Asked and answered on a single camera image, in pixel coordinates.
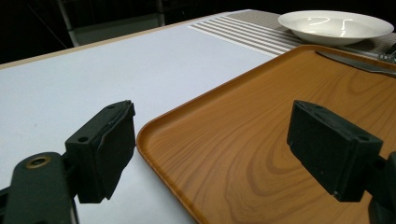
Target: brown tray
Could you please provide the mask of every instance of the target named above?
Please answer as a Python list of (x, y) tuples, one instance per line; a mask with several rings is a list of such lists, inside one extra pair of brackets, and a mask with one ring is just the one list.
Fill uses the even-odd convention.
[[(286, 143), (294, 100), (329, 108), (396, 150), (396, 78), (293, 49), (152, 120), (137, 136), (143, 158), (200, 223), (368, 223), (339, 203)], [(396, 67), (370, 59), (362, 60)]]

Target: striped cloth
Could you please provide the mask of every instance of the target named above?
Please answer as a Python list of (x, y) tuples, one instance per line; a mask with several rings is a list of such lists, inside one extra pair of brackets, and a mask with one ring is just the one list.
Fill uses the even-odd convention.
[[(279, 15), (275, 13), (248, 10), (196, 22), (189, 25), (189, 28), (271, 57), (307, 44), (279, 24), (278, 17)], [(378, 53), (389, 49), (395, 40), (396, 34), (391, 33), (338, 49), (376, 58)]]

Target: white bowl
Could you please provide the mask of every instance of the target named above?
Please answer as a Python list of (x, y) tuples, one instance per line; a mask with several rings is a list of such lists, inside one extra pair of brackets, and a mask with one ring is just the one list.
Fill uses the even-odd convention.
[(278, 21), (301, 39), (325, 46), (354, 44), (393, 32), (387, 21), (340, 11), (296, 11), (281, 15)]

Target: knife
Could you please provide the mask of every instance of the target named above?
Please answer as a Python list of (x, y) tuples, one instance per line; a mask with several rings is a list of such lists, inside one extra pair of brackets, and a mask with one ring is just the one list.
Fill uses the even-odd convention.
[(329, 52), (324, 52), (324, 51), (316, 51), (317, 54), (324, 56), (328, 59), (332, 59), (336, 62), (339, 63), (344, 63), (346, 65), (358, 68), (360, 70), (366, 71), (366, 72), (370, 72), (370, 73), (379, 73), (382, 75), (386, 75), (389, 77), (396, 77), (396, 70), (392, 70), (392, 69), (388, 69), (388, 68), (383, 68), (377, 65), (373, 65), (370, 63), (364, 63), (362, 61), (358, 61), (355, 59), (351, 59), (345, 56), (341, 56), (341, 55), (336, 55), (333, 53), (329, 53)]

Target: white table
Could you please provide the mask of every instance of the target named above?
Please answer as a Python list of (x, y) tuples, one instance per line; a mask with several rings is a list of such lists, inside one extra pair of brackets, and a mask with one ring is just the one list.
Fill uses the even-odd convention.
[[(272, 59), (187, 25), (2, 65), (0, 189), (21, 160), (63, 154), (65, 140), (106, 105), (131, 100), (138, 133), (151, 119)], [(76, 201), (84, 224), (193, 222), (137, 150), (110, 201)]]

